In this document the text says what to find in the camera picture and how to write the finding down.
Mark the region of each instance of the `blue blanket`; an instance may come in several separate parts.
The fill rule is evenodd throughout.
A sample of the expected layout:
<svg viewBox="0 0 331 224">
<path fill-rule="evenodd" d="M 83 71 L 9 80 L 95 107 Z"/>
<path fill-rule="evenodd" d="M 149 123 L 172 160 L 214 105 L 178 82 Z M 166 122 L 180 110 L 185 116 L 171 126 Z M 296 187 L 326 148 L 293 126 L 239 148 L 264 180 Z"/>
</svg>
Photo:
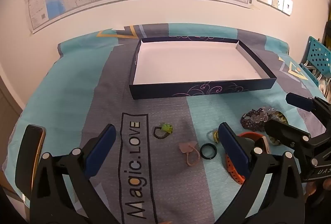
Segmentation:
<svg viewBox="0 0 331 224">
<path fill-rule="evenodd" d="M 135 101 L 128 89 L 133 53 L 139 38 L 156 36 L 240 39 L 273 71 L 277 81 L 269 90 Z M 226 121 L 236 134 L 242 133 L 245 130 L 240 124 L 241 116 L 269 105 L 283 112 L 289 124 L 312 136 L 324 132 L 315 116 L 286 103 L 288 92 L 324 97 L 290 58 L 288 44 L 269 36 L 202 24 L 135 25 L 124 31 L 104 30 L 63 42 L 59 44 L 59 54 L 60 59 L 30 98 L 10 138 L 3 170 L 19 195 L 22 194 L 14 183 L 15 168 L 28 124 L 46 128 L 42 153 L 53 156 L 84 146 L 107 123 L 115 125 L 119 132 L 116 142 L 91 182 L 122 224 L 214 223 L 240 185 L 226 172 L 220 144 L 216 158 L 188 167 L 178 143 L 197 141 L 201 146 L 211 142 L 211 132 L 222 122 Z M 133 122 L 139 122 L 139 133 L 132 133 Z M 174 133 L 163 140 L 152 135 L 153 128 L 161 122 L 174 126 Z M 132 134 L 140 140 L 139 156 L 132 154 Z M 271 150 L 281 155 L 289 149 L 271 146 Z M 132 165 L 139 168 L 140 176 L 128 173 Z M 249 215 L 258 211 L 269 181 L 267 175 Z M 133 190 L 130 182 L 140 182 L 140 187 Z M 76 210 L 82 212 L 68 178 L 66 185 Z"/>
</svg>

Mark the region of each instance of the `jewelry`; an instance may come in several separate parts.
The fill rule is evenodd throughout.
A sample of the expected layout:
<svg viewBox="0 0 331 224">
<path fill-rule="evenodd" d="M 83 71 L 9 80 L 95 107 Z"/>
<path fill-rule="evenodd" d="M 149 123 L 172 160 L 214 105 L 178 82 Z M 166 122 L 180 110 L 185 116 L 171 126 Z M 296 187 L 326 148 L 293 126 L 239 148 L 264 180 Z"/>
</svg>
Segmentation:
<svg viewBox="0 0 331 224">
<path fill-rule="evenodd" d="M 203 149 L 204 147 L 206 147 L 206 146 L 209 146 L 209 147 L 211 147 L 211 148 L 214 150 L 214 155 L 213 155 L 213 156 L 211 156 L 211 157 L 206 157 L 206 156 L 203 154 L 202 149 Z M 217 155 L 217 148 L 216 148 L 216 146 L 215 146 L 214 144 L 212 144 L 212 143 L 206 143 L 206 144 L 202 145 L 202 147 L 200 148 L 200 155 L 201 155 L 201 157 L 204 158 L 204 159 L 213 159 L 213 158 L 215 158 L 216 155 Z"/>
<path fill-rule="evenodd" d="M 165 134 L 159 136 L 156 134 L 156 130 L 164 131 Z M 170 124 L 162 123 L 161 126 L 154 127 L 153 136 L 156 137 L 157 139 L 164 139 L 172 133 L 173 133 L 173 126 Z"/>
<path fill-rule="evenodd" d="M 190 142 L 187 142 L 187 143 L 179 143 L 179 149 L 182 153 L 186 153 L 186 163 L 188 166 L 194 166 L 196 165 L 199 160 L 200 160 L 200 153 L 199 151 L 195 148 L 195 146 L 197 145 L 197 141 L 190 141 Z M 190 152 L 192 152 L 193 150 L 196 151 L 197 155 L 198 155 L 198 159 L 193 162 L 193 163 L 190 163 L 189 160 L 188 160 L 188 154 Z"/>
<path fill-rule="evenodd" d="M 272 118 L 275 119 L 275 120 L 278 120 L 280 122 L 283 122 L 285 124 L 288 124 L 288 121 L 286 119 L 286 117 L 284 116 L 284 114 L 280 111 L 275 111 L 272 115 Z M 277 140 L 276 138 L 273 138 L 272 136 L 269 136 L 269 139 L 271 141 L 271 143 L 274 145 L 274 146 L 279 146 L 281 145 L 281 142 L 279 140 Z"/>
<path fill-rule="evenodd" d="M 241 117 L 240 123 L 244 129 L 265 132 L 264 123 L 270 119 L 276 119 L 288 124 L 284 114 L 282 112 L 276 111 L 272 107 L 261 107 L 258 110 L 252 109 Z M 274 145 L 280 144 L 277 143 L 275 139 L 271 140 Z"/>
<path fill-rule="evenodd" d="M 213 137 L 214 142 L 215 142 L 216 144 L 219 143 L 218 131 L 217 131 L 217 130 L 214 131 L 214 132 L 212 133 L 212 137 Z"/>
</svg>

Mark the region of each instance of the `black ring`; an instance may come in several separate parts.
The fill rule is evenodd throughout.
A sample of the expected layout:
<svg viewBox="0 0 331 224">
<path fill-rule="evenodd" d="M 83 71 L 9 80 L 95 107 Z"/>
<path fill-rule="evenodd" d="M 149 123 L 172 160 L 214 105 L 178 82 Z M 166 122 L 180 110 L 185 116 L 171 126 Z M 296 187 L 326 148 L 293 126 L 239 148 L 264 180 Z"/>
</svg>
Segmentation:
<svg viewBox="0 0 331 224">
<path fill-rule="evenodd" d="M 210 147 L 214 150 L 214 155 L 213 155 L 212 157 L 206 157 L 205 155 L 203 155 L 203 153 L 202 153 L 202 149 L 203 149 L 205 146 L 210 146 Z M 213 159 L 213 158 L 215 158 L 216 155 L 217 155 L 217 148 L 216 148 L 216 146 L 215 146 L 214 144 L 206 143 L 206 144 L 202 145 L 202 147 L 200 148 L 200 155 L 201 155 L 201 157 L 204 158 L 204 159 Z"/>
</svg>

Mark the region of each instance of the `orange watch strap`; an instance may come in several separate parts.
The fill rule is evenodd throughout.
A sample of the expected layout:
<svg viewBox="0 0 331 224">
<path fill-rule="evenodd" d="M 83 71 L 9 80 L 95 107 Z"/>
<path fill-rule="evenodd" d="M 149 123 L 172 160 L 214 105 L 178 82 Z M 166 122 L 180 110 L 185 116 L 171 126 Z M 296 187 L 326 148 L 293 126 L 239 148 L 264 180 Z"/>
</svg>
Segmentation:
<svg viewBox="0 0 331 224">
<path fill-rule="evenodd" d="M 244 133 L 239 134 L 239 136 L 252 139 L 254 142 L 259 140 L 261 137 L 264 137 L 264 135 L 255 133 L 255 132 L 244 132 Z M 265 145 L 265 150 L 269 151 L 268 141 L 264 139 L 264 142 L 267 143 Z M 234 179 L 234 181 L 236 181 L 238 184 L 242 185 L 245 181 L 245 177 L 240 175 L 236 171 L 236 168 L 234 168 L 233 163 L 227 154 L 225 154 L 225 160 L 226 160 L 226 170 L 228 171 L 228 173 L 231 175 L 231 177 Z"/>
</svg>

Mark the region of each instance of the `open box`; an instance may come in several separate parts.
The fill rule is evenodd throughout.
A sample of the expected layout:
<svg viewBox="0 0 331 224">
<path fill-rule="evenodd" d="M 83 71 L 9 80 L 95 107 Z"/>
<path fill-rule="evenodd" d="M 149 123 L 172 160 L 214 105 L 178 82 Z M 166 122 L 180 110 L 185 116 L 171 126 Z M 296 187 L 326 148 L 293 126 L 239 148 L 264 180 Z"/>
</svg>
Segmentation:
<svg viewBox="0 0 331 224">
<path fill-rule="evenodd" d="M 133 57 L 133 99 L 270 89 L 276 77 L 243 42 L 216 37 L 142 38 Z"/>
</svg>

